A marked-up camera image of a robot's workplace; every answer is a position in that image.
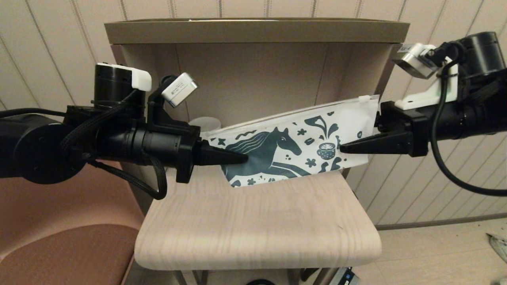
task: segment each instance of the coffee cup print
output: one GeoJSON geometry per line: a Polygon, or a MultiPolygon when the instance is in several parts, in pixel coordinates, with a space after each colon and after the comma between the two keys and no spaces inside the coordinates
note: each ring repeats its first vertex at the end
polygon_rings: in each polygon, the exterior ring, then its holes
{"type": "Polygon", "coordinates": [[[336,145],[331,142],[324,142],[318,146],[317,154],[323,160],[333,159],[336,155],[336,145]]]}

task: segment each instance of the zipper pouch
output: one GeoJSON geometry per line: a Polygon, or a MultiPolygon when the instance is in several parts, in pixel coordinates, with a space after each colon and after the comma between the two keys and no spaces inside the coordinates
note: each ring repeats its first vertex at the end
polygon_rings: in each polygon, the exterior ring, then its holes
{"type": "Polygon", "coordinates": [[[278,114],[206,134],[209,144],[243,154],[243,164],[222,165],[233,187],[256,185],[349,168],[366,154],[340,153],[373,133],[379,96],[360,96],[278,114]]]}

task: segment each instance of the brown chair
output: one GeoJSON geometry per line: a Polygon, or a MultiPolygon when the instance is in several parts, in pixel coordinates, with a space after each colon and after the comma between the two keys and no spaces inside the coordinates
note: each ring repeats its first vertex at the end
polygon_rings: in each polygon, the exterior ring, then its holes
{"type": "Polygon", "coordinates": [[[90,165],[53,185],[0,179],[0,284],[121,284],[142,221],[128,183],[90,165]]]}

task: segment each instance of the striped wall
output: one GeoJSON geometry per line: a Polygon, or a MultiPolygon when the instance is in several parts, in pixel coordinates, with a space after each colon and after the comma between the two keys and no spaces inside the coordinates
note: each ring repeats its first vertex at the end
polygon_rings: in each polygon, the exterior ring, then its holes
{"type": "MultiPolygon", "coordinates": [[[[407,42],[439,45],[484,30],[507,53],[507,0],[0,0],[0,109],[64,111],[89,104],[96,62],[114,62],[105,22],[142,18],[346,17],[410,22],[407,42]]],[[[395,67],[383,100],[416,93],[431,80],[395,67]]],[[[444,141],[460,178],[506,186],[505,134],[444,141]]],[[[373,155],[351,170],[351,188],[375,224],[446,220],[507,212],[507,198],[471,194],[449,183],[432,154],[373,155]]]]}

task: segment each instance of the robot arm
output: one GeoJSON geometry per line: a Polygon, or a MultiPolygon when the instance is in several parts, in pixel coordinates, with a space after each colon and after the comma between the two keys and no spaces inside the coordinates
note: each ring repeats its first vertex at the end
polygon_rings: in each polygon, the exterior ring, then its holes
{"type": "Polygon", "coordinates": [[[144,70],[99,63],[95,67],[94,106],[68,106],[66,113],[43,109],[0,112],[2,160],[0,177],[24,177],[52,184],[76,175],[86,163],[134,183],[155,199],[165,197],[164,166],[176,168],[176,181],[188,183],[194,165],[242,163],[247,155],[211,147],[199,136],[200,128],[176,121],[163,109],[181,103],[197,85],[188,74],[163,78],[152,86],[144,70]],[[63,123],[38,114],[63,116],[63,123]],[[159,191],[96,159],[153,165],[159,191]]]}
{"type": "Polygon", "coordinates": [[[438,48],[405,45],[394,62],[414,77],[428,79],[440,69],[442,74],[425,92],[381,103],[375,123],[381,133],[341,145],[340,151],[417,157],[428,153],[430,141],[437,164],[451,181],[475,193],[507,196],[507,191],[485,191],[456,178],[437,144],[507,130],[507,69],[496,34],[473,34],[438,48]]]}

